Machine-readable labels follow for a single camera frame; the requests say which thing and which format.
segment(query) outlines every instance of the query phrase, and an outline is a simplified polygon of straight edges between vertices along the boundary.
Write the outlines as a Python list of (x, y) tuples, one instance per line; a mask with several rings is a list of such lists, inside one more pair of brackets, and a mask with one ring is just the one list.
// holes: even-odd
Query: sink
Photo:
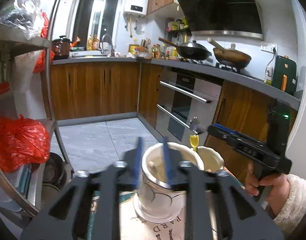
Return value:
[(107, 53), (101, 53), (99, 50), (91, 50), (91, 51), (75, 51), (70, 52), (70, 58), (84, 58), (84, 57), (107, 57)]

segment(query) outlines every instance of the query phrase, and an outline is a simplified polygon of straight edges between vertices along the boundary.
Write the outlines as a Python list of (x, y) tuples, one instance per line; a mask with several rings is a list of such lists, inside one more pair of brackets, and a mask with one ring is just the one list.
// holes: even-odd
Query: floor tile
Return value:
[(108, 121), (106, 124), (120, 159), (126, 151), (136, 147), (138, 137), (144, 139), (144, 151), (158, 143), (138, 118)]
[[(74, 170), (100, 170), (119, 160), (105, 122), (63, 126), (60, 133)], [(61, 155), (55, 135), (51, 151)]]

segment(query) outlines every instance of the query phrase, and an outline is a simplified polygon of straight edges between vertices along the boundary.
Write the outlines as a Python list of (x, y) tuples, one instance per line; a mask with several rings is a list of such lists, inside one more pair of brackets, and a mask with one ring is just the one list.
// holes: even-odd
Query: dishwasher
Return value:
[(199, 126), (204, 130), (200, 134), (200, 145), (207, 138), (207, 127), (212, 124), (220, 97), (223, 81), (209, 81), (207, 75), (190, 71), (165, 68), (160, 79), (160, 97), (156, 130), (176, 142), (190, 147), (190, 120), (197, 117)]

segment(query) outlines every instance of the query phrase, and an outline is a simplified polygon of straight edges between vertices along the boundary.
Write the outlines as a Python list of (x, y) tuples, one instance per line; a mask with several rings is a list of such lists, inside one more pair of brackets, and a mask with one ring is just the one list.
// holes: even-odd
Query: fuzzy white sleeve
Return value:
[(306, 213), (306, 180), (289, 174), (289, 196), (274, 222), (285, 235), (293, 232)]

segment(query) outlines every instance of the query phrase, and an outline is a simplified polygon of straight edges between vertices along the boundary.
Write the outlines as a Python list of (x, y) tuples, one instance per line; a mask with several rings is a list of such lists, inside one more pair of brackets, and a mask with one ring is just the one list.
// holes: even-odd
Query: window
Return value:
[(113, 36), (119, 0), (77, 0), (75, 19), (71, 26), (71, 38), (79, 36), (81, 41), (78, 46), (86, 47), (89, 35), (101, 37), (108, 33)]

